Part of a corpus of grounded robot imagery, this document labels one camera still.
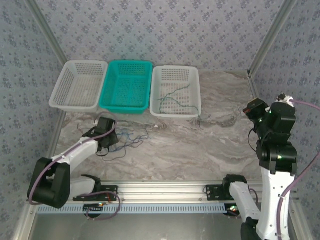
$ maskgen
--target patterned wallpaper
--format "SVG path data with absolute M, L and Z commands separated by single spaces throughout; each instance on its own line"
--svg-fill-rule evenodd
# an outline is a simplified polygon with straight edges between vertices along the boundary
M 68 59 L 249 68 L 283 0 L 37 0 Z
M 48 101 L 62 68 L 23 0 L 0 9 L 0 239 L 9 240 L 58 119 Z
M 320 106 L 320 2 L 299 0 L 254 77 L 260 97 L 270 104 L 284 92 Z M 296 104 L 292 143 L 300 173 L 320 151 L 320 114 Z M 320 239 L 320 159 L 298 186 L 314 239 Z

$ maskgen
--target marble table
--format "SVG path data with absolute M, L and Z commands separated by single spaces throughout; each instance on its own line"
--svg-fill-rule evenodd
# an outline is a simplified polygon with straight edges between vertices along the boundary
M 252 99 L 248 80 L 234 73 L 200 71 L 200 89 L 204 119 L 200 126 L 198 118 L 157 118 L 149 109 L 141 115 L 117 114 L 117 133 L 133 133 L 130 137 L 134 139 L 146 135 L 147 129 L 149 139 L 137 148 L 110 152 L 104 158 L 91 156 L 72 177 L 89 174 L 102 180 L 218 181 L 226 174 L 241 174 L 247 180 L 260 180 L 259 161 L 247 140 L 253 124 L 242 112 Z M 98 113 L 67 113 L 56 154 L 94 127 Z M 118 147 L 127 137 L 119 138 Z M 253 147 L 256 141 L 253 133 Z

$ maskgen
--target green plastic basket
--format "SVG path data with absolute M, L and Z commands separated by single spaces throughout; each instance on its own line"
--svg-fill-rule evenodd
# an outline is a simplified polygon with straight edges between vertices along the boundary
M 115 60 L 109 63 L 99 106 L 112 113 L 142 114 L 149 106 L 152 63 Z

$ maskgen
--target purple cable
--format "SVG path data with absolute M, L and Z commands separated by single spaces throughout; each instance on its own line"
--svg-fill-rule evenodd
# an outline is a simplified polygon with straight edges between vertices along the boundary
M 59 160 L 61 160 L 61 159 L 63 158 L 63 156 L 64 156 L 64 157 L 68 156 L 71 152 L 73 152 L 74 150 L 76 150 L 76 149 L 77 149 L 78 147 L 80 147 L 82 144 L 85 144 L 85 143 L 87 143 L 87 142 L 89 142 L 89 141 L 92 141 L 92 140 L 96 140 L 96 139 L 103 138 L 103 137 L 111 134 L 111 133 L 116 129 L 116 127 L 117 127 L 117 125 L 118 125 L 118 121 L 117 121 L 116 116 L 115 116 L 113 113 L 111 113 L 111 112 L 108 112 L 108 114 L 111 114 L 111 115 L 114 117 L 114 119 L 115 119 L 115 124 L 114 124 L 114 126 L 112 127 L 112 129 L 111 129 L 110 131 L 108 131 L 108 132 L 106 132 L 105 134 L 102 134 L 102 135 L 100 135 L 100 136 L 95 136 L 95 137 L 86 139 L 86 140 L 84 140 L 82 143 L 79 142 L 78 144 L 74 145 L 71 149 L 69 149 L 68 151 L 66 151 L 66 152 L 64 153 L 64 155 L 58 157 L 57 159 L 55 159 L 54 161 L 52 161 L 48 166 L 46 166 L 46 167 L 43 169 L 43 171 L 39 174 L 38 178 L 35 180 L 34 185 L 33 185 L 32 189 L 31 189 L 31 191 L 30 191 L 30 195 L 29 195 L 28 201 L 29 201 L 29 203 L 30 203 L 31 205 L 41 205 L 41 204 L 42 204 L 42 203 L 39 203 L 39 202 L 33 202 L 33 201 L 32 201 L 32 197 L 34 196 L 35 190 L 36 190 L 36 188 L 37 188 L 37 186 L 38 186 L 41 178 L 45 175 L 45 173 L 46 173 L 56 162 L 58 162 Z
M 87 211 L 86 211 L 86 217 L 88 218 L 88 220 L 93 220 L 93 221 L 103 221 L 103 220 L 108 220 L 108 219 L 112 219 L 113 217 L 115 217 L 121 209 L 121 200 L 120 197 L 118 196 L 118 194 L 114 193 L 113 191 L 98 191 L 98 192 L 94 192 L 94 193 L 88 193 L 88 194 L 82 194 L 79 197 L 89 197 L 89 196 L 95 196 L 95 195 L 100 195 L 100 194 L 111 194 L 113 196 L 115 196 L 118 201 L 119 201 L 119 205 L 116 209 L 116 211 L 110 215 L 110 216 L 106 216 L 106 217 L 100 217 L 100 218 L 91 218 L 89 217 L 89 212 L 92 209 L 92 207 L 90 207 Z
M 296 103 L 296 104 L 303 104 L 303 105 L 307 105 L 310 107 L 313 107 L 315 109 L 318 109 L 320 111 L 320 107 L 312 104 L 312 103 L 308 103 L 308 102 L 304 102 L 304 101 L 299 101 L 299 100 L 293 100 L 291 99 L 290 102 L 292 103 Z M 304 175 L 306 175 L 306 173 L 310 170 L 310 168 L 315 164 L 317 158 L 320 157 L 320 152 L 318 152 L 318 154 L 314 157 L 314 159 L 309 163 L 309 165 L 302 171 L 302 173 L 284 190 L 284 192 L 281 194 L 281 198 L 279 200 L 278 203 L 278 207 L 276 210 L 276 231 L 277 231 L 277 236 L 278 236 L 278 240 L 282 240 L 281 237 L 281 208 L 284 202 L 284 197 L 288 194 L 289 191 L 291 191 L 291 189 L 294 188 L 294 186 L 304 177 Z

